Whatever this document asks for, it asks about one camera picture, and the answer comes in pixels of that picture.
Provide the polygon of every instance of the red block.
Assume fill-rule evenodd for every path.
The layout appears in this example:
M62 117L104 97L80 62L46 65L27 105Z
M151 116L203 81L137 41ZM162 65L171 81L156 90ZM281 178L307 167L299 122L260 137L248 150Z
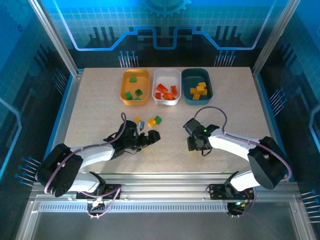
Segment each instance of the red block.
M164 98L165 100L174 100L175 95L173 95L173 93L165 93L165 94L163 95L163 98Z
M156 92L155 93L155 98L156 99L161 99L161 92Z
M176 86L171 86L171 92L172 92L174 95L177 95L177 94L178 94L177 87L176 87Z
M168 92L168 89L163 86L161 83L156 87L156 90L158 90L159 92L162 92L163 94L166 94Z

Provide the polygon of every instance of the blue wall panel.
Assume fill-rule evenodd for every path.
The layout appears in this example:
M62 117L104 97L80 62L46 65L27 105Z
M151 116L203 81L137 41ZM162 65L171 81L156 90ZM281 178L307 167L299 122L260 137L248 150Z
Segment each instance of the blue wall panel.
M15 239L34 181L25 160L43 160L70 74L27 0L0 0L0 46L0 238Z
M253 66L286 2L45 0L44 5L79 68L121 67L120 51L135 51L143 67L173 67L217 66L220 51L230 51L230 60L237 56L234 66Z
M274 115L300 190L319 194L319 1L302 0L261 70L269 98L283 100ZM271 106L275 98L270 99Z

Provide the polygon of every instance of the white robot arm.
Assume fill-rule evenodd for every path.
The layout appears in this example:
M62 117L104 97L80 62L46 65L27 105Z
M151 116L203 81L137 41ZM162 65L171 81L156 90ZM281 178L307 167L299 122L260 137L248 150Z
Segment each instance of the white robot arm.
M277 143L270 137L252 139L232 133L226 133L216 125L204 127L196 119L190 119L183 128L190 135L187 138L189 151L201 151L203 156L212 149L221 149L233 153L249 161L251 170L238 174L235 172L225 182L225 190L229 197L245 189L262 186L274 189L288 174L288 168L275 155L285 159Z
M139 152L160 140L160 134L155 130L148 131L148 136L140 133L143 125L126 120L118 132L95 145L69 148L63 143L58 144L39 166L35 179L45 187L46 193L54 197L71 191L104 194L105 181L94 172L83 173L80 169L115 159L127 149Z

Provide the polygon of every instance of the yellow cube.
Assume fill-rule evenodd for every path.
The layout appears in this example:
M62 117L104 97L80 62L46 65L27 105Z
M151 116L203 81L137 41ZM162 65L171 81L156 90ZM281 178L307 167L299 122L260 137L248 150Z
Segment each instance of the yellow cube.
M205 88L203 86L196 86L196 90L198 92L202 92L203 90L205 90Z
M200 95L197 94L197 93L195 93L195 94L193 95L192 100L199 100L199 98L200 98Z
M207 88L207 85L206 85L205 82L199 82L199 83L198 83L198 86L203 87L204 89Z
M197 91L197 89L196 88L190 88L190 94L191 95L193 95L193 94L195 94L196 93L196 91Z
M150 128L153 128L157 124L156 120L154 118L150 118L148 120L148 125Z
M208 94L208 89L203 90L203 92L200 94L202 96L207 96Z
M134 118L134 122L137 124L138 122L140 122L141 121L141 119L140 119L140 117L138 117L138 116L136 116L135 118Z

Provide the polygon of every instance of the plastic container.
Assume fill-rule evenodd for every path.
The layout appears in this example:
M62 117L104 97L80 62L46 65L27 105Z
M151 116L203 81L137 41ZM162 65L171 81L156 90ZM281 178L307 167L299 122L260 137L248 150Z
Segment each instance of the plastic container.
M189 105L204 105L209 103L213 97L213 91L209 73L203 68L187 68L182 71L182 87L184 100ZM207 95L200 96L199 100L192 100L193 95L190 94L190 88L196 88L198 83L205 82Z
M171 93L171 86L176 86L177 95L175 95L175 100L165 100L157 99L156 90L159 84L164 85L168 89L168 93ZM153 85L152 85L152 97L154 102L159 105L176 105L181 98L181 72L174 68L159 68L154 72L153 75Z
M130 82L130 78L136 77L136 82ZM126 93L130 92L133 99L138 97L136 90L140 89L142 95L139 96L141 100L128 100ZM145 69L128 69L124 72L122 77L122 85L120 91L120 98L125 105L128 106L142 106L148 102L150 89L150 74Z

